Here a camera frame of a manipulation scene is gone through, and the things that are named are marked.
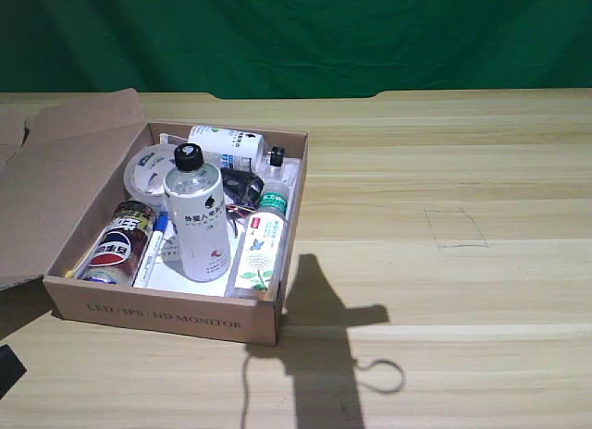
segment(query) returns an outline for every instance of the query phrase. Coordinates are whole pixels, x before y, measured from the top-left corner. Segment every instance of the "green backdrop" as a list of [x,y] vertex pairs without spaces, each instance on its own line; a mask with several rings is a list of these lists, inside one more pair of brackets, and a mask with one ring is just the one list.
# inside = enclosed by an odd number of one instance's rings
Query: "green backdrop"
[[592,0],[0,0],[2,92],[592,86]]

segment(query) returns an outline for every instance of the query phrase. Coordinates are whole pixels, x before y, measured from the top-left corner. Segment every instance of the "cardboard box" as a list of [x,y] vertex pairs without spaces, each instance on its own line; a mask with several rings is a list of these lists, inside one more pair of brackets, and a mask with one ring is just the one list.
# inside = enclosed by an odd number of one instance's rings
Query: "cardboard box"
[[166,132],[187,137],[190,124],[146,123],[128,89],[45,109],[25,145],[0,173],[0,282],[43,276],[65,319],[275,345],[286,291],[307,159],[307,135],[248,129],[302,159],[280,288],[256,301],[129,288],[66,279],[127,198],[123,170]]

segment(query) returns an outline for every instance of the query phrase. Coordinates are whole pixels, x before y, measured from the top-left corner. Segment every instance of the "red soda can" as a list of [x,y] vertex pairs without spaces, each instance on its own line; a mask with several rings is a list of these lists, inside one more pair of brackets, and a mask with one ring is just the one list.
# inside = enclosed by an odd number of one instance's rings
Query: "red soda can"
[[137,201],[122,202],[113,213],[81,278],[107,284],[133,285],[152,235],[154,220],[155,212],[148,205]]

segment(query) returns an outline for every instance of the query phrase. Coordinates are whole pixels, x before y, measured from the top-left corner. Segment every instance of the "pen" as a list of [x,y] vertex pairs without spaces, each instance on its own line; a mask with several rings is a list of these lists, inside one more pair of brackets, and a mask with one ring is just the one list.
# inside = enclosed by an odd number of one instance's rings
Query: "pen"
[[150,274],[154,269],[154,263],[156,262],[158,251],[160,250],[160,244],[163,241],[165,230],[167,230],[167,223],[168,213],[161,212],[158,216],[158,219],[156,219],[154,231],[152,232],[152,236],[148,242],[148,248],[146,249],[146,253],[142,259],[142,264],[140,264],[136,281],[133,283],[135,288],[145,288],[148,286],[148,280],[150,279]]

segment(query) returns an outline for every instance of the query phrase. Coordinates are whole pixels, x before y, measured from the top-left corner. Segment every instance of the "wood grain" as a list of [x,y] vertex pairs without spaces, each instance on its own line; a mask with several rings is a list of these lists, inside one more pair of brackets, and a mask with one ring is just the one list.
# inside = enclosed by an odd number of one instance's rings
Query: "wood grain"
[[[74,96],[1,93],[0,112]],[[65,322],[35,286],[4,293],[28,372],[0,427],[592,427],[592,91],[142,102],[311,134],[282,342]]]

